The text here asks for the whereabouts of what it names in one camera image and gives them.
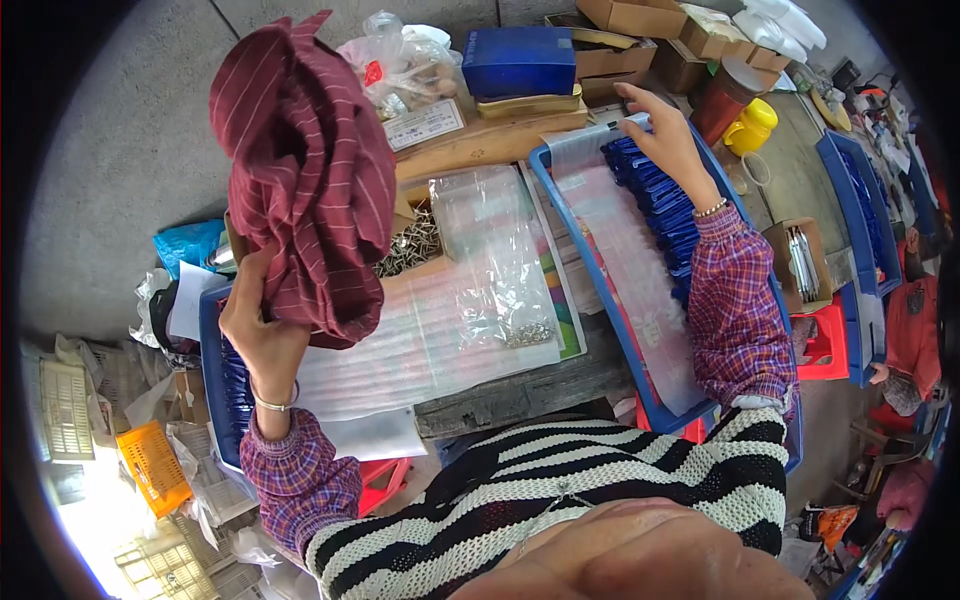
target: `blue plastic bag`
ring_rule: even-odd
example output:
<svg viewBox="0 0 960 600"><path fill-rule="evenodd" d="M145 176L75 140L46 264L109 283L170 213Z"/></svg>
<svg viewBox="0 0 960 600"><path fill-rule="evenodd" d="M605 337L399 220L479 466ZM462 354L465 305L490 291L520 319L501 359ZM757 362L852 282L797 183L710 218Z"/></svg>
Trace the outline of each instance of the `blue plastic bag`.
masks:
<svg viewBox="0 0 960 600"><path fill-rule="evenodd" d="M205 265L204 260L220 246L220 234L225 228L223 219L212 219L169 228L155 235L156 253L170 277L180 279L180 261L216 271L215 267Z"/></svg>

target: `hand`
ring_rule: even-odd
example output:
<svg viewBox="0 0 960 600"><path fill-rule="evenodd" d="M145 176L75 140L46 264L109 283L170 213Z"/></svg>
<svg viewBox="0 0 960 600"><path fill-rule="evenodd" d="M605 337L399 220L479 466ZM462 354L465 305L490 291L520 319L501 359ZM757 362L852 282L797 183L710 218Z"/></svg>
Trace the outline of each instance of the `hand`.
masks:
<svg viewBox="0 0 960 600"><path fill-rule="evenodd" d="M613 86L621 97L631 101L627 110L650 114L654 132L647 133L626 119L617 127L633 138L637 147L686 192L697 210L716 206L720 192L700 160L684 114L645 89L630 84Z"/></svg>
<svg viewBox="0 0 960 600"><path fill-rule="evenodd" d="M254 392L272 404L287 404L310 329L284 321L263 322L263 283L276 245L248 254L237 269L220 329L243 358Z"/></svg>
<svg viewBox="0 0 960 600"><path fill-rule="evenodd" d="M882 383L890 376L890 368L883 363L870 363L870 366L876 370L874 376L870 378L870 383L874 385Z"/></svg>
<svg viewBox="0 0 960 600"><path fill-rule="evenodd" d="M910 228L906 231L906 251L916 254L920 251L920 232L917 228Z"/></svg>

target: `black and white striped sweater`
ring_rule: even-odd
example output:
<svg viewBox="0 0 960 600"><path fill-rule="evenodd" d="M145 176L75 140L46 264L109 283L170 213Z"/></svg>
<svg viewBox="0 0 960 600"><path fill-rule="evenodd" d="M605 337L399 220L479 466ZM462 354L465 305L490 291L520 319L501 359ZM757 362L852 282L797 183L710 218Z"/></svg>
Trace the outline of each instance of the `black and white striped sweater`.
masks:
<svg viewBox="0 0 960 600"><path fill-rule="evenodd" d="M663 496L701 511L743 543L780 552L785 429L773 408L734 408L704 444L606 420L518 427L445 468L399 513L334 523L305 562L325 598L446 598L518 542L589 506Z"/></svg>

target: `plaid sleeve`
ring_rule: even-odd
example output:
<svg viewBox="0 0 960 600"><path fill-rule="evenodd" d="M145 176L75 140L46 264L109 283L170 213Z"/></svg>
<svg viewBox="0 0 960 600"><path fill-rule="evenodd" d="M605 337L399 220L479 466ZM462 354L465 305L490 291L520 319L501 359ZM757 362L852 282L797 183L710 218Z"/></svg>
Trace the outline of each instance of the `plaid sleeve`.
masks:
<svg viewBox="0 0 960 600"><path fill-rule="evenodd" d="M254 412L240 443L240 466L256 486L263 529L302 558L314 534L357 518L360 463L333 460L336 448L309 411L291 409L290 433L278 442L260 435Z"/></svg>
<svg viewBox="0 0 960 600"><path fill-rule="evenodd" d="M767 282L773 249L733 206L697 219L697 228L688 311L697 383L724 410L774 406L789 420L800 389Z"/></svg>

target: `orange plastic crate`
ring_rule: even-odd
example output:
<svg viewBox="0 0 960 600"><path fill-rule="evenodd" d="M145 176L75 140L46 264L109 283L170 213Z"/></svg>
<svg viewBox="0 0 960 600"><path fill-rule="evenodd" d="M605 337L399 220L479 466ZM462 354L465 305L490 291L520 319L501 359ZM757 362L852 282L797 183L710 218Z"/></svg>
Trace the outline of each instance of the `orange plastic crate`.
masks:
<svg viewBox="0 0 960 600"><path fill-rule="evenodd" d="M117 446L157 518L173 513L193 495L159 421L152 420L117 436Z"/></svg>

